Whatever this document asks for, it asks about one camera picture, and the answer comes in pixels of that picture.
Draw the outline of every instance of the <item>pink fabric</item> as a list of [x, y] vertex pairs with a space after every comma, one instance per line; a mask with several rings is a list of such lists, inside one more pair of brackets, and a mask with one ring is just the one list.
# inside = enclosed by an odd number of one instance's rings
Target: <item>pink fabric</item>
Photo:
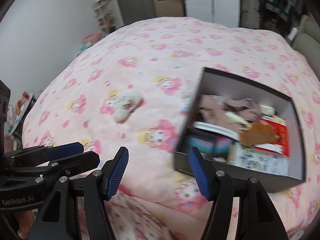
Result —
[[[24, 122], [23, 145], [81, 141], [86, 150], [100, 151], [99, 167], [126, 146], [127, 192], [181, 240], [199, 239], [211, 204], [194, 179], [173, 170], [171, 151], [186, 118], [183, 92], [205, 66], [293, 97], [305, 138], [307, 182], [270, 197], [289, 232], [307, 227], [320, 203], [320, 83], [305, 58], [270, 31], [188, 17], [123, 27], [84, 51], [45, 89]], [[129, 89], [139, 91], [144, 103], [116, 124], [113, 100]], [[230, 235], [237, 202], [234, 208]]]

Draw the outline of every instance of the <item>metal screw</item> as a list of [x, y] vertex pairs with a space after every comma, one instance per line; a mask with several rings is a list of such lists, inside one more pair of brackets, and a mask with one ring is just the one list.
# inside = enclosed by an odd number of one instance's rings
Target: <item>metal screw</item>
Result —
[[63, 177], [61, 177], [60, 179], [59, 179], [59, 181], [60, 182], [66, 182], [68, 180], [68, 177], [66, 177], [66, 176], [63, 176]]
[[256, 177], [251, 177], [251, 178], [250, 178], [250, 181], [251, 181], [252, 183], [257, 183], [257, 182], [258, 182], [258, 179], [257, 179]]
[[94, 175], [95, 177], [98, 177], [98, 176], [100, 176], [101, 174], [102, 174], [102, 171], [100, 171], [100, 170], [96, 170], [96, 171], [93, 172], [93, 175]]
[[224, 171], [216, 171], [216, 175], [218, 176], [218, 177], [223, 177], [224, 176]]
[[44, 178], [41, 178], [41, 177], [36, 178], [36, 183], [40, 183], [42, 181], [44, 181]]

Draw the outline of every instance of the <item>floral patterned blanket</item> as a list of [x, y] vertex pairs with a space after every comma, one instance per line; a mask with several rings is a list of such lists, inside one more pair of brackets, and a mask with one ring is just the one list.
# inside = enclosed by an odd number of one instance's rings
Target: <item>floral patterned blanket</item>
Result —
[[[305, 57], [276, 33], [229, 29], [189, 17], [120, 28], [84, 51], [45, 89], [24, 122], [23, 145], [79, 141], [100, 155], [100, 167], [126, 146], [130, 158], [122, 192], [177, 238], [199, 239], [211, 204], [194, 179], [173, 170], [172, 150], [186, 118], [185, 91], [199, 81], [205, 66], [253, 79], [295, 101], [307, 181], [270, 197], [289, 236], [298, 239], [320, 207], [320, 83]], [[130, 90], [138, 91], [143, 102], [125, 123], [116, 123], [114, 103], [119, 93]], [[235, 199], [230, 239], [237, 207]], [[166, 238], [160, 231], [146, 236], [133, 228], [133, 238]]]

